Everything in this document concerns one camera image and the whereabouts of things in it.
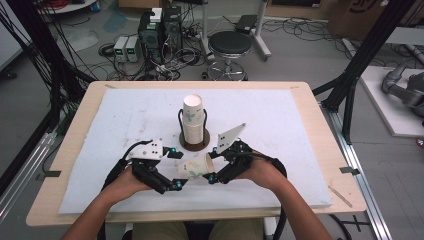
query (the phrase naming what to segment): gray floor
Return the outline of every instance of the gray floor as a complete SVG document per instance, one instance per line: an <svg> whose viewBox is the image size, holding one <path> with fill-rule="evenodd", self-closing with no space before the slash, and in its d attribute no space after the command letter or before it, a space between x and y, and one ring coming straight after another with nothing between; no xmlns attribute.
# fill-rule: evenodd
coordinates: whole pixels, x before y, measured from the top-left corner
<svg viewBox="0 0 424 240"><path fill-rule="evenodd" d="M114 42L120 34L136 33L138 26L137 21L125 20L113 4L97 14L84 9L60 17L63 24L78 23L90 18L88 22L78 25L80 28L94 30L99 36L99 43L78 52L87 65L104 62L105 59L97 54L98 48L102 44ZM222 21L225 20L210 20L210 29ZM220 24L219 28L228 29L231 26ZM305 81L311 88L315 88L336 78L349 63L345 53L338 51L333 41L304 41L281 29L274 32L264 29L262 36L272 52L272 57L264 62L254 50L238 61L248 72L249 81ZM385 46L378 57L386 62L404 60L394 53L390 46ZM49 108L48 91L31 63L22 57L17 59L13 67L18 78L0 81L0 173L4 172ZM137 64L128 65L127 69L134 67L137 67ZM104 68L109 73L112 72L110 66ZM206 65L184 68L180 71L180 80L201 80L201 73L205 69ZM94 73L99 79L106 79L108 75L98 68ZM317 99L322 100L325 96L326 94L322 94ZM424 236L424 192L420 187L424 180L424 151L416 146L414 138L390 135L361 84L358 84L355 101L352 120L353 146L390 233L393 239L421 239ZM47 168L53 157L54 154L46 161ZM5 239L57 239L66 230L67 227L32 228L25 224L26 215L42 184L35 179L39 173L41 169L37 170L6 218L1 219L0 232L2 236L8 236ZM352 214L338 216L342 221L353 221ZM368 222L364 213L355 216L358 221ZM345 239L340 228L329 216L320 217L334 239ZM374 238L369 226L361 226L360 231L354 225L346 226L353 239ZM119 239L124 225L110 224L107 229L110 239ZM286 228L282 239L294 239L289 227Z"/></svg>

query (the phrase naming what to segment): forearm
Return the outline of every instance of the forearm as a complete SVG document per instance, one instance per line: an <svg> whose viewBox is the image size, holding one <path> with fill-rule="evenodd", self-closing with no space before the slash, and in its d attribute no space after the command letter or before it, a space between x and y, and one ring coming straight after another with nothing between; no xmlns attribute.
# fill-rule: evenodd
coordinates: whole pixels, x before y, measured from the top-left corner
<svg viewBox="0 0 424 240"><path fill-rule="evenodd" d="M282 184L273 192L286 212L296 239L331 239L327 229L294 186L286 179L279 182Z"/></svg>
<svg viewBox="0 0 424 240"><path fill-rule="evenodd" d="M101 195L97 196L68 229L62 239L95 239L112 206L113 204L102 198Z"/></svg>

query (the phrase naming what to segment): person's left hand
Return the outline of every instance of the person's left hand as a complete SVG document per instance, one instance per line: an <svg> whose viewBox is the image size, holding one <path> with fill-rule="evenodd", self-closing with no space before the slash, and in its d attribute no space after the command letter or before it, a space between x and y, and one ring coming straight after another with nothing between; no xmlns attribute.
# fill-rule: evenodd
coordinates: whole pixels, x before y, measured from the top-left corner
<svg viewBox="0 0 424 240"><path fill-rule="evenodd" d="M115 204L131 197L136 192L149 189L151 189L149 186L134 177L132 166L130 165L99 196L104 197L111 204Z"/></svg>

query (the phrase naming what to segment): stool base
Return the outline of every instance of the stool base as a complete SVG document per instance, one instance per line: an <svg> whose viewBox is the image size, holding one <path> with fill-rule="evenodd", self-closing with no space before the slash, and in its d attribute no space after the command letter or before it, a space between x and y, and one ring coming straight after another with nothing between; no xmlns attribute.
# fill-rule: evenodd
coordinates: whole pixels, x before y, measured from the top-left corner
<svg viewBox="0 0 424 240"><path fill-rule="evenodd" d="M225 61L217 61L212 63L207 70L208 77L214 81L227 76L231 81L247 81L247 74L243 67L231 61L225 59Z"/></svg>

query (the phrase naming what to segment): wooden table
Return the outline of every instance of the wooden table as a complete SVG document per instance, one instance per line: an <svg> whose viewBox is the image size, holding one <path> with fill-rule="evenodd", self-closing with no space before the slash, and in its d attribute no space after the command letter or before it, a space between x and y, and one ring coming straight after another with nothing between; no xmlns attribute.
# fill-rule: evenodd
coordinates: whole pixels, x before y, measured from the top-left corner
<svg viewBox="0 0 424 240"><path fill-rule="evenodd" d="M328 186L333 205L314 209L315 213L363 212L366 209L364 198L349 173L343 174L341 167L346 161L333 134L324 119L311 89L303 82L94 82L87 90L84 99L50 168L61 171L60 177L46 178L27 216L30 226L52 226L72 224L78 214L58 214L69 176L86 137L91 123L99 109L103 95L108 88L133 89L285 89L290 90L303 120L318 164ZM108 222L151 222L178 220L230 219L247 217L278 216L279 209L262 208L249 210L222 210L199 212L147 212L113 213Z"/></svg>

